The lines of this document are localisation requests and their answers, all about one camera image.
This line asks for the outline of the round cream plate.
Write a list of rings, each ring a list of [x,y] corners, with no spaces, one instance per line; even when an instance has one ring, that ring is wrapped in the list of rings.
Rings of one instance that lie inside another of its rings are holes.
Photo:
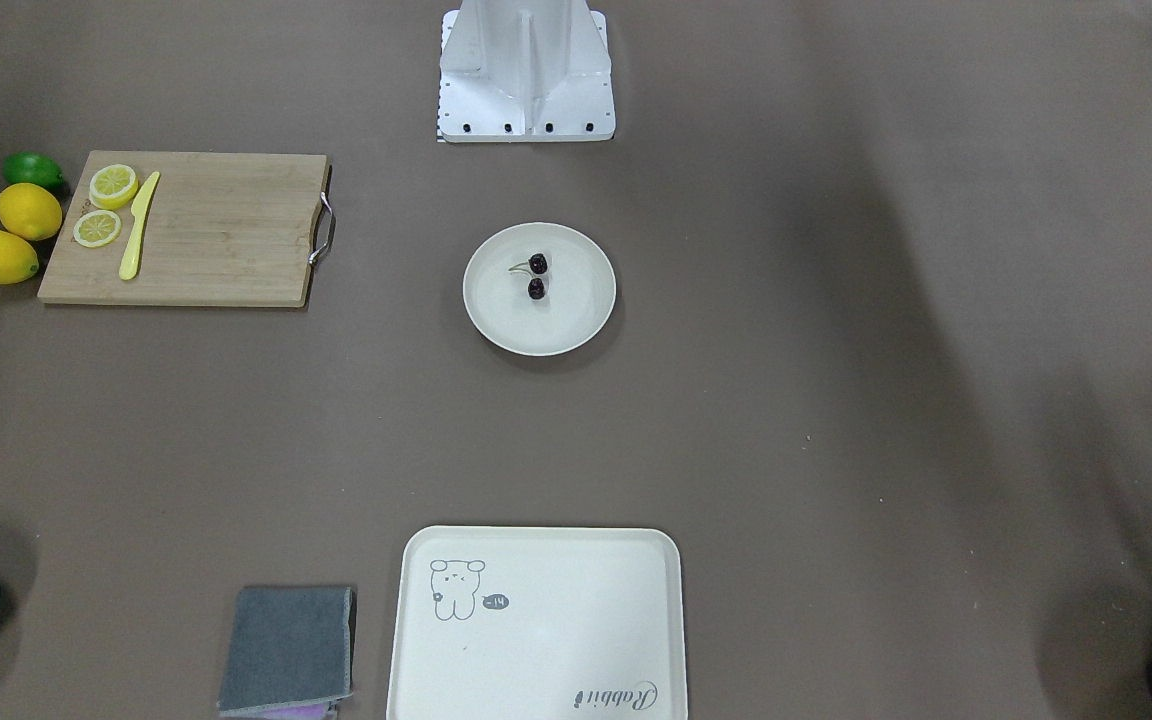
[[[535,252],[550,262],[547,297],[526,296],[529,278],[508,273]],[[545,357],[575,350],[611,319],[617,276],[602,247],[567,225],[511,225],[477,247],[462,279],[468,318],[482,336],[513,354]]]

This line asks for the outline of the dark red cherry pair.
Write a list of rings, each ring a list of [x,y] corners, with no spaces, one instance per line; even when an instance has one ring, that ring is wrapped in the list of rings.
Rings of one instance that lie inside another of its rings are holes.
[[[526,262],[509,266],[508,273],[526,275],[526,296],[532,301],[540,301],[547,297],[545,275],[547,275],[548,270],[547,255],[535,252]]]

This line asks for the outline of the cream rabbit tray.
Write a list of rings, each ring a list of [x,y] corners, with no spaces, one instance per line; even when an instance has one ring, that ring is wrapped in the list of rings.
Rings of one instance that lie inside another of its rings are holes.
[[[677,544],[647,528],[420,529],[387,717],[685,719]]]

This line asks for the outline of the wooden cutting board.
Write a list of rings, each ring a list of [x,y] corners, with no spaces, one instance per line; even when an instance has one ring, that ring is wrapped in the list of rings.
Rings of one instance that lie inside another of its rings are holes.
[[[141,181],[159,173],[147,205],[141,270],[118,274],[132,232],[99,249],[81,247],[73,225],[93,204],[88,185],[111,164]],[[314,264],[329,242],[317,238],[329,184],[328,156],[259,152],[93,150],[73,184],[70,206],[47,263],[38,300],[46,304],[131,306],[303,306]]]

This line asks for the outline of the folded grey cloth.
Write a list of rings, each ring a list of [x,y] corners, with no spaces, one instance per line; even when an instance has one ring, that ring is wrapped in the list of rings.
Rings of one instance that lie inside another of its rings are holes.
[[[353,694],[348,585],[247,585],[238,591],[220,719],[334,719]]]

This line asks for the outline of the yellow plastic knife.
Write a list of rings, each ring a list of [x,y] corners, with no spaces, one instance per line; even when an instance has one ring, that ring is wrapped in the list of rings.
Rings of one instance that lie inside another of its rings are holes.
[[[142,247],[143,241],[145,241],[147,211],[150,211],[152,200],[154,200],[156,188],[160,179],[160,170],[151,172],[147,174],[145,182],[141,183],[136,196],[132,197],[132,227],[131,232],[129,232],[122,262],[120,262],[118,270],[118,275],[122,281],[132,281],[134,278],[141,274]]]

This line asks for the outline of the lemon slice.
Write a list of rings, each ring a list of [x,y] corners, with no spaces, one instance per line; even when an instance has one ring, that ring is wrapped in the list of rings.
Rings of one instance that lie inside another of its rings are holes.
[[[93,173],[88,182],[88,197],[94,209],[123,209],[141,192],[141,176],[127,164],[111,164]]]
[[[76,220],[70,236],[79,247],[99,249],[114,242],[122,234],[122,218],[115,211],[96,209]]]

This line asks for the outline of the green lime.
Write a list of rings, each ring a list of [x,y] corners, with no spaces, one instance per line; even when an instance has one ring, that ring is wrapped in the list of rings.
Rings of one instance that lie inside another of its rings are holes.
[[[5,156],[1,173],[8,184],[37,184],[52,194],[65,190],[67,185],[59,162],[40,152],[14,152]]]

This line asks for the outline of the white mounting pedestal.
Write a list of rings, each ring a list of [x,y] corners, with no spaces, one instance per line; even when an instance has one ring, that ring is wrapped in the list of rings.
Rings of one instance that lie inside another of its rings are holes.
[[[611,141],[608,23],[585,1],[462,1],[440,23],[435,137]]]

